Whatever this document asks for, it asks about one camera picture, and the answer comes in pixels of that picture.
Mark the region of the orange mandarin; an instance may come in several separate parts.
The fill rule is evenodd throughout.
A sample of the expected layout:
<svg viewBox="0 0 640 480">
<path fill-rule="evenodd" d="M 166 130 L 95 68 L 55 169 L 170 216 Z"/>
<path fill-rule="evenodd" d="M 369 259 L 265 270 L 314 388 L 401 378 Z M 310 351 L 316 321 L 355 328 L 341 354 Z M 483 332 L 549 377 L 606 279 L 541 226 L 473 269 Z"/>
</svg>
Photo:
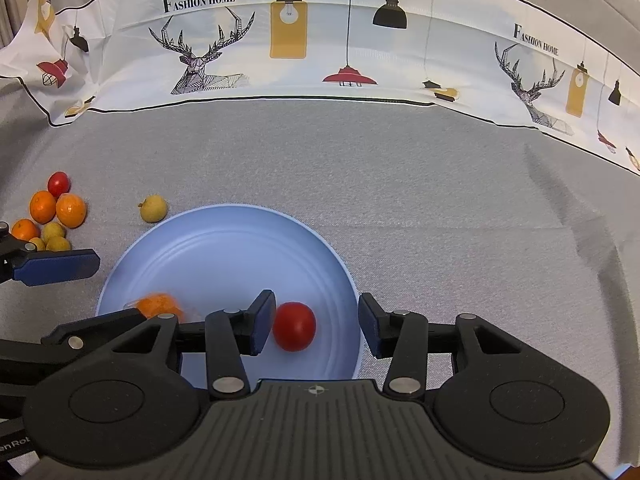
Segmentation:
<svg viewBox="0 0 640 480">
<path fill-rule="evenodd" d="M 28 209 L 32 220 L 39 224 L 47 224 L 56 215 L 56 198 L 49 191 L 35 192 Z"/>
<path fill-rule="evenodd" d="M 14 223 L 11 234 L 18 240 L 29 242 L 33 238 L 40 237 L 40 229 L 32 220 L 23 218 Z"/>
</svg>

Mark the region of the large red tomato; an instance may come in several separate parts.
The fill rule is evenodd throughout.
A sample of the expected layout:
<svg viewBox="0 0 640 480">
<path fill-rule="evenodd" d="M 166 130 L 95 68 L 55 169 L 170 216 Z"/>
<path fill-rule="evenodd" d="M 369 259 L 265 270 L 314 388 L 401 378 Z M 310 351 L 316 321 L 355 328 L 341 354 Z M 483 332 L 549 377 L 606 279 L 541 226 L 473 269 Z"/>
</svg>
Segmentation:
<svg viewBox="0 0 640 480">
<path fill-rule="evenodd" d="M 273 338 L 287 352 L 305 350 L 316 334 L 316 317 L 301 302 L 286 302 L 277 308 L 272 326 Z"/>
</svg>

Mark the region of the plastic orange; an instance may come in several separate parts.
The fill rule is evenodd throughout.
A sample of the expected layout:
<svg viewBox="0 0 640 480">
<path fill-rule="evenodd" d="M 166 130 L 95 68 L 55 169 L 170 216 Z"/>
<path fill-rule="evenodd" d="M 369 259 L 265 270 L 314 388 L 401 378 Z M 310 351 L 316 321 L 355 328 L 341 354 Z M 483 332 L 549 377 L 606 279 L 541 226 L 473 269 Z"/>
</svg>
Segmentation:
<svg viewBox="0 0 640 480">
<path fill-rule="evenodd" d="M 78 195 L 63 193 L 56 201 L 56 216 L 66 228 L 76 229 L 86 220 L 87 205 Z"/>
</svg>

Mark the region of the small red tomato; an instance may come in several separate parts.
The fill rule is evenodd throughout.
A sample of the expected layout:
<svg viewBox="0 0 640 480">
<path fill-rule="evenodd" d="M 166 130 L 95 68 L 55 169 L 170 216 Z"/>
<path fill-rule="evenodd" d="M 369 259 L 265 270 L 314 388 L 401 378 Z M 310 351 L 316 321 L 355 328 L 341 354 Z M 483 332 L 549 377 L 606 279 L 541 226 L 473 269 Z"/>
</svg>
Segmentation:
<svg viewBox="0 0 640 480">
<path fill-rule="evenodd" d="M 55 172 L 48 180 L 47 190 L 54 198 L 70 192 L 70 177 L 64 171 Z"/>
</svg>

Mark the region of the lone yellow-green longan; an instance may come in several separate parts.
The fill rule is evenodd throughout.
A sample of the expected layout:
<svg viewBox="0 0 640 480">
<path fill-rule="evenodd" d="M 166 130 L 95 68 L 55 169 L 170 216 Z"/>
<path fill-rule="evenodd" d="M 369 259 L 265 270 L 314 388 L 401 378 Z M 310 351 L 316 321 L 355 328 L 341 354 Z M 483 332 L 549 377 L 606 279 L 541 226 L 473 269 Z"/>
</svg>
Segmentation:
<svg viewBox="0 0 640 480">
<path fill-rule="evenodd" d="M 165 219 L 168 205 L 163 196 L 154 194 L 145 197 L 138 205 L 140 217 L 146 223 L 157 223 Z"/>
</svg>

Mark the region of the light blue round plate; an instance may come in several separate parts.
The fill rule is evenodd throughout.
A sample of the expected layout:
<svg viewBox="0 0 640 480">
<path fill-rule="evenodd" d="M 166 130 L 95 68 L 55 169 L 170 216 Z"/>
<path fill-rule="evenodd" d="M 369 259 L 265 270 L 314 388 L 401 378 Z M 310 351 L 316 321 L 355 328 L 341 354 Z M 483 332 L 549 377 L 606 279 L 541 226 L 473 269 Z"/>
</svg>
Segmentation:
<svg viewBox="0 0 640 480">
<path fill-rule="evenodd" d="M 264 290 L 278 304 L 314 311 L 316 334 L 299 352 L 273 339 L 243 363 L 248 380 L 330 380 L 357 376 L 361 363 L 358 292 L 344 262 L 296 219 L 250 205 L 215 205 L 177 214 L 140 236 L 120 257 L 96 312 L 131 307 L 154 292 L 178 301 L 188 322 L 210 312 L 245 310 Z"/>
</svg>

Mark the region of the grey printed sofa cover cloth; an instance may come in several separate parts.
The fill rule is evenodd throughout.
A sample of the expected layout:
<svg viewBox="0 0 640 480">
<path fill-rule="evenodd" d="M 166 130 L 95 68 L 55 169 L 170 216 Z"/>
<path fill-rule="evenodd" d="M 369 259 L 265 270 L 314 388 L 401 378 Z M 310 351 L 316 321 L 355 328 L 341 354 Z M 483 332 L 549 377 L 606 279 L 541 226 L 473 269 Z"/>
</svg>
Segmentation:
<svg viewBox="0 0 640 480">
<path fill-rule="evenodd" d="M 209 397 L 205 318 L 147 318 L 26 396 L 33 479 L 603 479 L 639 460 L 639 71 L 527 0 L 27 0 L 1 51 L 1 222 L 63 170 L 84 280 L 1 284 L 1 340 L 96 312 L 183 212 L 286 214 L 358 300 L 428 321 L 426 390 Z M 138 205 L 166 200 L 164 220 Z"/>
</svg>

